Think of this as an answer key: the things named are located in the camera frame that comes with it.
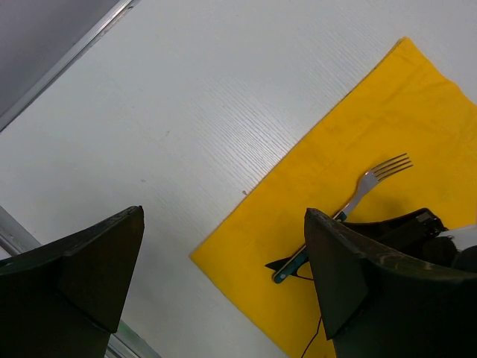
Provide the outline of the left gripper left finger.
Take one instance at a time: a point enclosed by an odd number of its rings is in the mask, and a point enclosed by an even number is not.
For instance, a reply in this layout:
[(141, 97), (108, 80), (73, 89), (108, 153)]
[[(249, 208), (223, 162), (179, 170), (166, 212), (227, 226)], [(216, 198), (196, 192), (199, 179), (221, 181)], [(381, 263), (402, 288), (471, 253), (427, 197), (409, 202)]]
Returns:
[(103, 357), (124, 309), (145, 229), (128, 207), (1, 261), (2, 357)]

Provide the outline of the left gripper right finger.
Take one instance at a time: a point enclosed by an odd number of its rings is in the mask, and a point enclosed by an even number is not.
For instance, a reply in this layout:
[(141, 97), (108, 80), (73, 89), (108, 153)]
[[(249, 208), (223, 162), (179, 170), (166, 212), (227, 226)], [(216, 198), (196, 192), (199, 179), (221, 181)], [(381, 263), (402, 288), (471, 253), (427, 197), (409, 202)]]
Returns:
[(474, 357), (476, 273), (435, 265), (317, 209), (304, 235), (326, 338), (338, 357)]

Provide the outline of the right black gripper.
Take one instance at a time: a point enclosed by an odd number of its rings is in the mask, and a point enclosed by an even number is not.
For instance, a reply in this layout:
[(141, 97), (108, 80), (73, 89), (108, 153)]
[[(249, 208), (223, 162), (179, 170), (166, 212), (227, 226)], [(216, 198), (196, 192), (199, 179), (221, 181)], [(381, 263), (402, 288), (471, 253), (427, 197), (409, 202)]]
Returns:
[(343, 222), (343, 225), (419, 260), (461, 271), (476, 272), (476, 246), (459, 251), (449, 236), (438, 236), (447, 231), (447, 228), (428, 208), (381, 222)]

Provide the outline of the fork with teal handle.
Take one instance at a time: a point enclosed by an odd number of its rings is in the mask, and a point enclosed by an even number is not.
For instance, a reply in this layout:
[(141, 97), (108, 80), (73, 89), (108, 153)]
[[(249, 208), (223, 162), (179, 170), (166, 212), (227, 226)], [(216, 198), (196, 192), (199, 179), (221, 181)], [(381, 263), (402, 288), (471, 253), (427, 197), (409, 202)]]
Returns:
[[(413, 166), (407, 153), (392, 157), (377, 166), (369, 169), (358, 181), (357, 189), (352, 198), (332, 218), (339, 222), (345, 222), (359, 202), (383, 180), (409, 169)], [(272, 275), (275, 284), (282, 283), (289, 276), (298, 277), (298, 269), (309, 260), (306, 244), (303, 244), (293, 255), (285, 258), (278, 269)]]

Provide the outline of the yellow Pikachu cloth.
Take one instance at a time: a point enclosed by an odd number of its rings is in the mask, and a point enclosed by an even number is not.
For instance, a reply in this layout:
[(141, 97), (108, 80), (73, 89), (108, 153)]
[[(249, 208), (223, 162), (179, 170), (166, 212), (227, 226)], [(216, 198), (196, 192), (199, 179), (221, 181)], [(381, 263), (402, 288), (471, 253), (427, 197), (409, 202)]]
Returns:
[(350, 221), (429, 208), (451, 229), (476, 222), (476, 105), (401, 39), (192, 253), (192, 261), (290, 357), (333, 357), (317, 328), (310, 268), (281, 284), (268, 264), (304, 243), (308, 208), (334, 214), (359, 178), (392, 157), (413, 166), (380, 183)]

